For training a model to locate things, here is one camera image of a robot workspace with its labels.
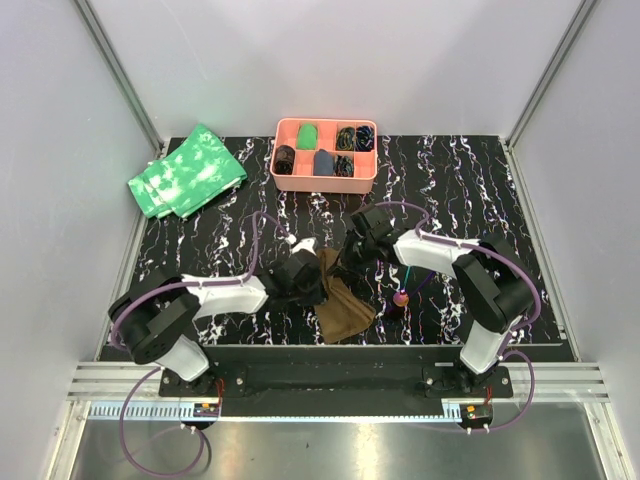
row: green cloth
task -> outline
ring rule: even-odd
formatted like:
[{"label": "green cloth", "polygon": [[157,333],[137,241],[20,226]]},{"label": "green cloth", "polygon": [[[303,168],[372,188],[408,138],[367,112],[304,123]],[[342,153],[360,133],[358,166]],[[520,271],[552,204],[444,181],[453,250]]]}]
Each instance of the green cloth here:
[{"label": "green cloth", "polygon": [[316,145],[318,145],[318,129],[310,123],[300,126],[296,147],[300,150],[315,150]]},{"label": "green cloth", "polygon": [[130,180],[129,187],[145,216],[162,218],[173,211],[185,218],[246,178],[222,141],[198,125],[175,151]]}]

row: brown cloth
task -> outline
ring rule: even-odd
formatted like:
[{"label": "brown cloth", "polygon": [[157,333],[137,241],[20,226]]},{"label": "brown cloth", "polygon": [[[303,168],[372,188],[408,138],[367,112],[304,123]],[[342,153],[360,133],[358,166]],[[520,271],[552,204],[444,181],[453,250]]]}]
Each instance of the brown cloth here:
[{"label": "brown cloth", "polygon": [[320,259],[322,283],[329,298],[323,305],[314,308],[324,341],[336,343],[369,328],[376,311],[354,297],[340,278],[327,276],[327,270],[338,258],[337,250],[323,248],[316,254]]}]

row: black marble table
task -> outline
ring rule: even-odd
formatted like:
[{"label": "black marble table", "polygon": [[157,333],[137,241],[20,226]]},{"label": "black marble table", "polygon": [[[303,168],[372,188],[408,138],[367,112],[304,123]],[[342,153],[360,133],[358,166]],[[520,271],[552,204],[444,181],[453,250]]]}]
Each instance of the black marble table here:
[{"label": "black marble table", "polygon": [[[313,236],[321,245],[339,248],[348,214],[360,206],[383,200],[405,200],[431,214],[428,231],[459,238],[478,238],[499,231],[515,247],[541,287],[541,318],[519,332],[518,342],[560,342],[554,314],[545,292],[531,238],[518,202],[515,185],[498,137],[391,136],[378,139],[378,176],[367,195],[280,192],[269,174],[273,139],[225,138],[227,148],[247,171],[248,179],[218,197],[189,219],[169,216],[146,226],[133,281],[140,281],[157,265],[192,275],[230,275],[245,271],[251,247],[247,217],[268,212],[298,238]],[[179,139],[172,141],[176,148]],[[413,226],[419,214],[390,210],[396,222]],[[260,262],[284,259],[289,247],[271,224],[262,229]],[[412,297],[404,318],[384,315],[393,292],[404,280],[406,267],[372,264],[366,282],[354,294],[372,305],[371,327],[342,343],[457,344],[469,332],[467,313],[456,281],[436,275]],[[407,290],[425,278],[412,269]],[[284,310],[263,308],[255,315],[219,315],[194,322],[188,332],[203,345],[322,344],[322,332],[311,308],[289,305]]]}]

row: compartment organizer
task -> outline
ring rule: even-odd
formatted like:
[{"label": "compartment organizer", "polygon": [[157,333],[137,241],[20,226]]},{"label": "compartment organizer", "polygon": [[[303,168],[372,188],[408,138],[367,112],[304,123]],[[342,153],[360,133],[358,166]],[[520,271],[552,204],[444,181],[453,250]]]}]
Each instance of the compartment organizer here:
[{"label": "compartment organizer", "polygon": [[[296,148],[296,140],[300,126],[311,124],[318,131],[318,141],[315,150],[300,150]],[[373,148],[369,152],[354,150],[338,150],[336,139],[338,132],[345,127],[368,126],[373,129]],[[373,181],[378,173],[378,127],[368,120],[324,120],[316,118],[283,118],[278,122],[276,141],[271,159],[271,175],[279,190],[292,192],[323,192],[323,193],[358,193],[371,191]],[[278,175],[274,172],[274,165],[278,147],[288,145],[295,150],[293,172],[291,175]],[[314,176],[313,157],[318,150],[326,150],[334,158],[346,156],[353,160],[353,177]]]}]

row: reflective metal floor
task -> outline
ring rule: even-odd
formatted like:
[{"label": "reflective metal floor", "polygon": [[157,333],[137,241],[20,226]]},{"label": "reflective metal floor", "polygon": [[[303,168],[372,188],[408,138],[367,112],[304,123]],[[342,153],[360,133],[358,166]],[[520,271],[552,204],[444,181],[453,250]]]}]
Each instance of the reflective metal floor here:
[{"label": "reflective metal floor", "polygon": [[[497,405],[496,424],[516,408]],[[129,422],[131,449],[166,422]],[[394,424],[218,423],[206,430],[211,462],[191,479],[473,479],[592,480],[604,473],[579,405],[533,405],[522,421],[500,433],[467,437]],[[74,480],[150,478],[122,457],[114,421],[89,421]],[[136,459],[159,471],[185,467],[197,439],[172,432]]]}]

